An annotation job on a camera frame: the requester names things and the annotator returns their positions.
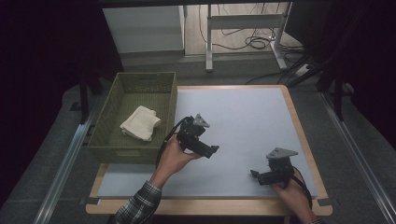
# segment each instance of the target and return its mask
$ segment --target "person's left hand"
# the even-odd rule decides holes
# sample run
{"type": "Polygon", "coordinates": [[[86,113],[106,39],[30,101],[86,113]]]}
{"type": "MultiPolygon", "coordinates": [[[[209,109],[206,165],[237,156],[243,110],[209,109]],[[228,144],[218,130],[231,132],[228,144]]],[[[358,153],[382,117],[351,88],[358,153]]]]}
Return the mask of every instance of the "person's left hand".
{"type": "Polygon", "coordinates": [[[150,183],[161,189],[166,180],[173,174],[179,172],[190,161],[201,158],[197,153],[184,152],[174,134],[168,141],[161,155],[158,168],[150,179],[150,183]]]}

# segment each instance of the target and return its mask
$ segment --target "folded towel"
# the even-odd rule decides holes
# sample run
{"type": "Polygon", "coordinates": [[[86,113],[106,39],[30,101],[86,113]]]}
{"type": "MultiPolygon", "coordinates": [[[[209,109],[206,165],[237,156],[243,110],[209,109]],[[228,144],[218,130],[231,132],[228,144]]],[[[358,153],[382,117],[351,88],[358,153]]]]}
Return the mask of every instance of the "folded towel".
{"type": "Polygon", "coordinates": [[[161,124],[161,120],[156,117],[157,113],[140,105],[136,111],[125,120],[120,128],[123,133],[129,134],[132,137],[142,139],[144,141],[151,141],[151,136],[154,127],[161,124]]]}

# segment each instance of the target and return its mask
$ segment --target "green basket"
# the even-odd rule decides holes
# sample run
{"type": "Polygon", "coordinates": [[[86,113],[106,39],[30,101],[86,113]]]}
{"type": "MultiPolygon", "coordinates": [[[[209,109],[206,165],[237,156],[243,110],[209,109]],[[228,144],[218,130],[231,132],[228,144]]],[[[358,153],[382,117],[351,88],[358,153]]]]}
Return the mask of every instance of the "green basket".
{"type": "Polygon", "coordinates": [[[118,73],[92,133],[88,149],[102,163],[154,164],[163,139],[175,125],[175,73],[118,73]],[[162,124],[146,142],[121,132],[140,106],[157,112],[162,124]]]}

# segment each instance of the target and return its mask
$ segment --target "wooden floor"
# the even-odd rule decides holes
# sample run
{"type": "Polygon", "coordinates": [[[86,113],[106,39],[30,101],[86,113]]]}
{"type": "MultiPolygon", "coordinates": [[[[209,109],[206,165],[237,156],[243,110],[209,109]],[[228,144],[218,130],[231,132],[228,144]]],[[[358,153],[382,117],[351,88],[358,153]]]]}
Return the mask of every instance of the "wooden floor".
{"type": "MultiPolygon", "coordinates": [[[[211,6],[211,14],[215,15],[249,15],[249,14],[274,14],[282,13],[287,3],[258,3],[258,4],[220,4],[211,6]]],[[[186,55],[205,54],[207,39],[207,11],[208,5],[187,6],[187,17],[185,20],[185,53],[186,55]]],[[[271,51],[267,41],[254,44],[243,48],[246,39],[252,36],[268,38],[272,35],[270,29],[246,29],[246,30],[216,30],[212,31],[212,44],[214,53],[239,53],[239,52],[258,52],[271,51]]],[[[285,46],[301,46],[301,44],[284,33],[280,43],[285,46]]]]}

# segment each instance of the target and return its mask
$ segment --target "metal stand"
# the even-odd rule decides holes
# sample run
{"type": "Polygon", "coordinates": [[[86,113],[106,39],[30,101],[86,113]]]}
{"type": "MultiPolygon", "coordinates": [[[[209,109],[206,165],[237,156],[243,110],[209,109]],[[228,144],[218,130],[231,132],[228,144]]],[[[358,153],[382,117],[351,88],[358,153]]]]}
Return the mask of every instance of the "metal stand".
{"type": "Polygon", "coordinates": [[[256,28],[277,28],[275,41],[270,45],[280,70],[287,70],[279,52],[279,42],[289,16],[290,6],[291,3],[288,3],[282,14],[212,16],[211,5],[207,5],[206,72],[213,71],[212,30],[256,28]]]}

